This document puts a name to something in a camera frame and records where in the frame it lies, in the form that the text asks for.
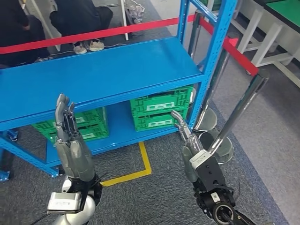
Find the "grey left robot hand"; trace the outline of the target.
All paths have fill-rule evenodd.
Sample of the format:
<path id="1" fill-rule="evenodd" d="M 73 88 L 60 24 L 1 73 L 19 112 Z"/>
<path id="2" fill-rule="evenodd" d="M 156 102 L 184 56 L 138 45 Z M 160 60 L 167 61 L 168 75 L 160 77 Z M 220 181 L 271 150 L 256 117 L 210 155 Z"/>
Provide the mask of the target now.
<path id="1" fill-rule="evenodd" d="M 60 93 L 55 110 L 57 140 L 55 146 L 60 160 L 69 177 L 89 182 L 94 178 L 95 169 L 91 151 L 85 144 L 78 130 L 75 113 L 75 104 Z"/>

